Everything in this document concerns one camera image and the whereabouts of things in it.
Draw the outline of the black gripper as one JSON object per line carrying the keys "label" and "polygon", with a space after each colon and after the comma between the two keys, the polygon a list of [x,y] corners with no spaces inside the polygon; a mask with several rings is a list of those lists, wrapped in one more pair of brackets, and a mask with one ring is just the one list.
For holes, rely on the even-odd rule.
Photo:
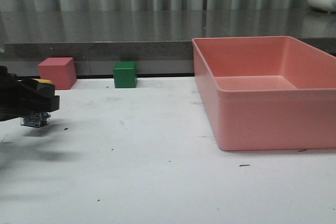
{"label": "black gripper", "polygon": [[31,78],[17,79],[1,66],[1,122],[60,108],[56,86]]}

